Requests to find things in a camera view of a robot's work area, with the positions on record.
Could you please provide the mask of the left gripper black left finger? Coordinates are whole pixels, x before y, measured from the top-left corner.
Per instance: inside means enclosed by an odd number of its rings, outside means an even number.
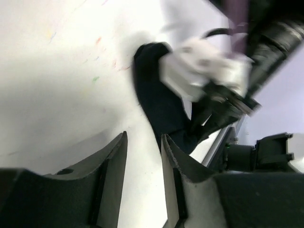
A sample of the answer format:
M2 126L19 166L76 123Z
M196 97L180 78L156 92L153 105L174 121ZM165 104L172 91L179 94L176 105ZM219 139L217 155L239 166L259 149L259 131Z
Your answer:
M121 205L127 133L56 174L0 170L3 228L115 228Z

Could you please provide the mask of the black sock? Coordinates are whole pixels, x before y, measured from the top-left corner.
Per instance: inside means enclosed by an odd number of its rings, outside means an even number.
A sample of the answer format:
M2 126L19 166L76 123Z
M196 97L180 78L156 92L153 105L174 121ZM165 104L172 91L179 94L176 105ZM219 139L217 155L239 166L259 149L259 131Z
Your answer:
M183 102L160 81L159 60L169 52L161 42L140 46L133 57L133 85L158 146L167 134L183 152L191 154L198 138L188 132L190 120Z

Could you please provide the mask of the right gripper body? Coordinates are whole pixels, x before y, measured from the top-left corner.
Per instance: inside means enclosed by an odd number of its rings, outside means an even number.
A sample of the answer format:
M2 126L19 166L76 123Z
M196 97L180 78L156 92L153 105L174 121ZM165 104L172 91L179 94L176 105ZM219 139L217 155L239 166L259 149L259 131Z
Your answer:
M223 85L213 82L202 88L203 96L192 104L190 133L199 142L212 133L252 114L260 104L249 96L241 97Z

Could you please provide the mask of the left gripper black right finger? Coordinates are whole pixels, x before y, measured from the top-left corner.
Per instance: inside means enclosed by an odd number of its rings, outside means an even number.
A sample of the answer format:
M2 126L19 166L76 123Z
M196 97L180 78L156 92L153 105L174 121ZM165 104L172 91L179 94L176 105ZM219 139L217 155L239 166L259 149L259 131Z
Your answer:
M301 228L304 176L216 174L162 137L169 228Z

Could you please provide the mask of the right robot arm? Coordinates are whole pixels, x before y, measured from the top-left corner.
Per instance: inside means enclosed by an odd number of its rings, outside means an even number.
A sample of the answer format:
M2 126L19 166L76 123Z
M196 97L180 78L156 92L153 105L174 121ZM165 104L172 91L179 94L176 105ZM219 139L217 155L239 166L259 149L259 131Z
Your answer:
M239 22L238 12L246 12L247 36L234 43L234 49L244 48L253 60L245 97L234 95L222 86L207 86L211 92L194 105L191 133L199 141L236 121L252 114L259 103L255 93L304 41L304 5L302 0L213 0L211 3L233 23Z

